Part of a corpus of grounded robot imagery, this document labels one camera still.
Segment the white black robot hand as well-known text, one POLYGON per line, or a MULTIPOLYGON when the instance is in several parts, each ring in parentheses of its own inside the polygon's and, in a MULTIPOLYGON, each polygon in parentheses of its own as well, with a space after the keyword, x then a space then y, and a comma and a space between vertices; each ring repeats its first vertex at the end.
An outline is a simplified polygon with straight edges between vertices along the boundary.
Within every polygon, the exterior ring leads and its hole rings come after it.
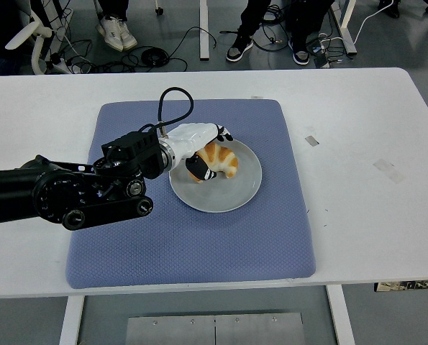
POLYGON ((165 173, 175 169, 182 161, 188 160, 188 171, 201 181, 211 180, 217 176, 196 152, 210 142, 218 139, 232 141, 233 138, 224 126, 213 123, 181 124, 159 138, 164 159, 165 173))

